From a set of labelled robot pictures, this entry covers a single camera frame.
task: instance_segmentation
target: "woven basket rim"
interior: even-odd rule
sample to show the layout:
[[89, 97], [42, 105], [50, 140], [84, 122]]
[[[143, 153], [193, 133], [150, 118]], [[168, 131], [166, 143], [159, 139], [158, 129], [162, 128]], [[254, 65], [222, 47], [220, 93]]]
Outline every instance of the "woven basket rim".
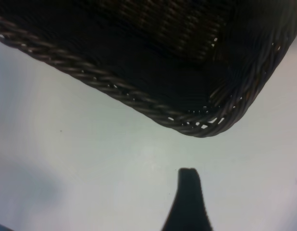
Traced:
[[[250, 72], [244, 83], [234, 91], [230, 100], [216, 113], [194, 115], [176, 110], [153, 99], [109, 70], [101, 69], [80, 55], [71, 53], [57, 44], [49, 43], [0, 16], [0, 42], [70, 74], [143, 113], [158, 124], [199, 138], [215, 136], [228, 130], [246, 113], [285, 56], [296, 35], [297, 15], [292, 14], [288, 21], [283, 22], [283, 26], [276, 27], [274, 34], [271, 35], [271, 42], [275, 45], [268, 49], [264, 64], [261, 67], [253, 65], [254, 71]], [[122, 94], [120, 89], [127, 89], [129, 93]]]

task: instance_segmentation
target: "white surface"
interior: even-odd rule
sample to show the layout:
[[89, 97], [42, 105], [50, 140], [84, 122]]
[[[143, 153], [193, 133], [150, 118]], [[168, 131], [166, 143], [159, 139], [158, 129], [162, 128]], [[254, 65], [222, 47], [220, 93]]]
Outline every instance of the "white surface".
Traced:
[[200, 173], [215, 231], [297, 230], [297, 40], [241, 121], [208, 139], [0, 44], [1, 224], [158, 231], [180, 167]]

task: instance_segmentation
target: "light gray background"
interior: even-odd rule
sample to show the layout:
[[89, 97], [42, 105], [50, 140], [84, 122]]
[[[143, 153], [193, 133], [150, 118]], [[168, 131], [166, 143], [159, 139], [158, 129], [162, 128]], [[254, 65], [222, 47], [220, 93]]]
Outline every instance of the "light gray background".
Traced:
[[297, 40], [229, 131], [187, 137], [0, 43], [0, 223], [158, 231], [180, 167], [216, 231], [297, 231]]

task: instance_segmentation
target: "dark brown wicker basket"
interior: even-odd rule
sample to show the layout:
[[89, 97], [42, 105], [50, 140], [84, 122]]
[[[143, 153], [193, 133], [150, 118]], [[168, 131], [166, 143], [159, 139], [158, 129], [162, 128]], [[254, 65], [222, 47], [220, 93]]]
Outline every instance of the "dark brown wicker basket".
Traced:
[[0, 0], [0, 41], [195, 137], [229, 129], [297, 35], [297, 0]]

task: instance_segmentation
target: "woven wicker texture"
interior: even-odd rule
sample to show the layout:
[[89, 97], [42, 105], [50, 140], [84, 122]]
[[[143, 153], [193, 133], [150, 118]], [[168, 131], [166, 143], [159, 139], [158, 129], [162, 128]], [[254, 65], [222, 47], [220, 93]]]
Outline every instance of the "woven wicker texture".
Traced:
[[157, 123], [238, 121], [297, 35], [297, 0], [0, 0], [0, 41]]

